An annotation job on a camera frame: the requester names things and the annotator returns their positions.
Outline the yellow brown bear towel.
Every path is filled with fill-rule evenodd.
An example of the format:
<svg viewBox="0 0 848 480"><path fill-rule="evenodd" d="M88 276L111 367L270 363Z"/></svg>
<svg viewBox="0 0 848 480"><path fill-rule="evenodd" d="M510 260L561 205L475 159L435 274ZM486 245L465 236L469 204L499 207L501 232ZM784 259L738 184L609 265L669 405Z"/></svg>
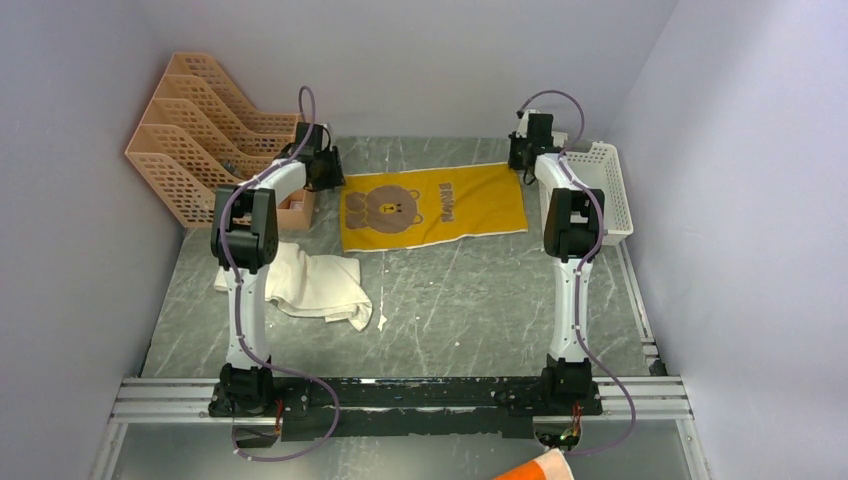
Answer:
<svg viewBox="0 0 848 480"><path fill-rule="evenodd" d="M505 163L351 175L339 208L344 252L414 249L528 230Z"/></svg>

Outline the white towel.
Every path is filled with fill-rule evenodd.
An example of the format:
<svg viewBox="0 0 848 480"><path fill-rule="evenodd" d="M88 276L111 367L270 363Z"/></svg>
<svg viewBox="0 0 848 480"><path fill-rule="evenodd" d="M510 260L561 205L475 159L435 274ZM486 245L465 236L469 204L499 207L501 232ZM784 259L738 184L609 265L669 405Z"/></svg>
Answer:
<svg viewBox="0 0 848 480"><path fill-rule="evenodd" d="M358 332L367 327L373 312L357 259L311 256L296 243L278 245L264 299L289 316L347 321Z"/></svg>

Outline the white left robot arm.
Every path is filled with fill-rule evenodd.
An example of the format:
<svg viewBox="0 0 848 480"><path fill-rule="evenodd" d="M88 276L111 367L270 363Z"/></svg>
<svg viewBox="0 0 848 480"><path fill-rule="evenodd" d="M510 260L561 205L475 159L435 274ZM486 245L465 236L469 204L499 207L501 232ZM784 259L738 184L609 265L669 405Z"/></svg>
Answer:
<svg viewBox="0 0 848 480"><path fill-rule="evenodd" d="M259 417L279 410L282 397L274 384L264 306L279 249L278 206L301 189L321 191L344 183L329 127L300 122L294 142L266 169L216 190L210 248L224 273L230 337L210 416Z"/></svg>

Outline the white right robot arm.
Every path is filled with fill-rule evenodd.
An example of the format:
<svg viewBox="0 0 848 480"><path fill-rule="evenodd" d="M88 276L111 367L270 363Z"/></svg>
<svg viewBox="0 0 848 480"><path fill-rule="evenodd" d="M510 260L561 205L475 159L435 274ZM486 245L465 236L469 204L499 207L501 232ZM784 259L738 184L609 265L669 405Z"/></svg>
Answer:
<svg viewBox="0 0 848 480"><path fill-rule="evenodd" d="M517 117L508 165L538 185L543 251L552 262L555 289L552 340L533 408L543 415L599 415L586 316L592 262L604 234L604 194L568 164L567 136L553 131L551 114L524 109Z"/></svg>

